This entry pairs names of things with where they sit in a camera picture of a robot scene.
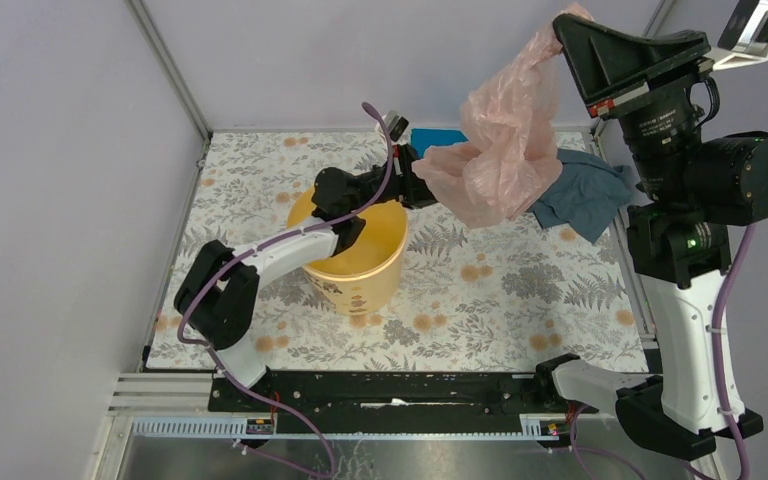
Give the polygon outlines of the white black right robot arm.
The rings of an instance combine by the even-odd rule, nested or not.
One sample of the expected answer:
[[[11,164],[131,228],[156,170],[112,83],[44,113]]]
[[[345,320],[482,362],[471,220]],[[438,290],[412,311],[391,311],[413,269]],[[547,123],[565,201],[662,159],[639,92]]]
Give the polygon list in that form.
[[[573,14],[552,27],[589,114],[620,124],[649,200],[628,209],[626,237],[662,370],[622,374],[566,354],[538,365],[533,396],[549,412],[595,408],[637,446],[692,461],[720,437],[763,428],[734,383],[724,294],[740,264],[729,228],[768,219],[768,133],[706,141],[701,128],[719,111],[714,73],[768,60],[768,1],[740,2],[716,44],[701,31],[638,37]]]

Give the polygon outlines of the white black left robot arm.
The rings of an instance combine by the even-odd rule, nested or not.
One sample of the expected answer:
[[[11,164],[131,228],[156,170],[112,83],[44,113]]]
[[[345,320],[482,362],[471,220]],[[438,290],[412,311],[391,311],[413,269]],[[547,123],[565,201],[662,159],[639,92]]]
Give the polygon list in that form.
[[[398,145],[384,165],[352,174],[321,170],[293,207],[287,230],[250,246],[206,243],[174,299],[181,328],[235,379],[232,398],[248,411],[269,401],[268,371],[247,333],[259,292],[303,271],[327,306],[348,316],[373,313],[398,289],[408,227],[407,212],[435,204],[414,172],[416,151]]]

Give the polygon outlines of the pink plastic trash bag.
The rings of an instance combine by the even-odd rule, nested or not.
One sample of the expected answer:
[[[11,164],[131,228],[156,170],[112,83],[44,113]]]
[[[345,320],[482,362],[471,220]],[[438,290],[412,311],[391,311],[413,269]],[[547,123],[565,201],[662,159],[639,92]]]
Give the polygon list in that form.
[[[552,121],[560,102],[554,59],[561,52],[552,25],[540,28],[461,105],[465,141],[431,146],[414,163],[436,200],[466,227],[515,219],[559,178]]]

